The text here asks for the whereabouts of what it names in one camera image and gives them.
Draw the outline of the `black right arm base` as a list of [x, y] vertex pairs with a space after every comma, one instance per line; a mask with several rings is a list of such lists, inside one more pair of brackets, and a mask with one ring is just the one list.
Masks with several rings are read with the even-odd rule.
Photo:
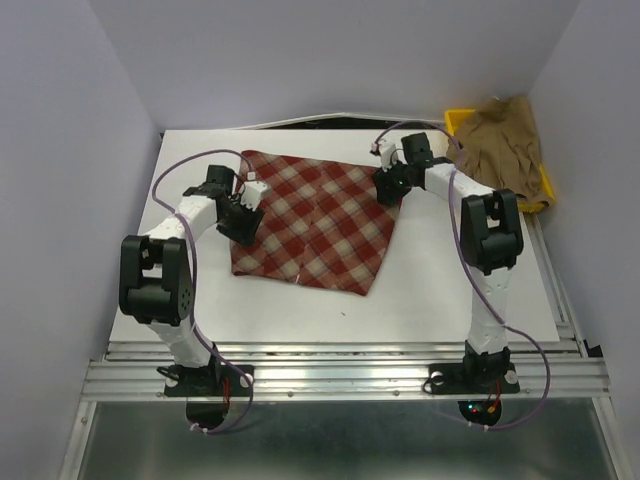
[[465, 367], [462, 362], [433, 363], [427, 366], [428, 375], [422, 391], [436, 396], [516, 394], [521, 391], [515, 367]]

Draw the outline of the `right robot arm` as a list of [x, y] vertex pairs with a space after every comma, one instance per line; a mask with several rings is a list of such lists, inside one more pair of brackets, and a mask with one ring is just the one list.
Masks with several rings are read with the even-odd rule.
[[506, 321], [507, 289], [524, 248], [516, 195], [487, 187], [445, 157], [434, 156], [426, 134], [399, 145], [377, 138], [371, 153], [380, 167], [373, 175], [377, 201], [396, 206], [420, 188], [446, 200], [454, 244], [472, 288], [471, 324], [461, 361], [433, 364], [423, 389], [433, 395], [519, 389], [511, 362]]

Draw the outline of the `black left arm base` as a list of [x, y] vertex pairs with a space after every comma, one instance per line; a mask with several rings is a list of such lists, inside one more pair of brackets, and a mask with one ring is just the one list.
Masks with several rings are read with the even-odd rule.
[[200, 368], [169, 365], [157, 367], [156, 371], [164, 379], [164, 395], [169, 398], [250, 396], [246, 379], [227, 365]]

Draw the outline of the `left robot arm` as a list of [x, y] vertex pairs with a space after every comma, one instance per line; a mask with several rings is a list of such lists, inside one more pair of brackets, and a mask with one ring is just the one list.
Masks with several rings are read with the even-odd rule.
[[243, 180], [229, 167], [211, 165], [205, 181], [185, 190], [160, 224], [121, 243], [119, 308], [168, 347], [174, 364], [160, 372], [172, 391], [210, 394], [222, 384], [215, 343], [194, 319], [195, 243], [214, 227], [240, 246], [252, 245], [269, 190], [253, 173]]

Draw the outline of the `red plaid skirt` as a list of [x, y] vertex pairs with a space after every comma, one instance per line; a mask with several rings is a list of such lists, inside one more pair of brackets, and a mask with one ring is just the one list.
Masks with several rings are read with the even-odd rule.
[[241, 176], [270, 190], [255, 242], [230, 248], [231, 272], [365, 296], [390, 246], [398, 206], [377, 201], [371, 166], [247, 150]]

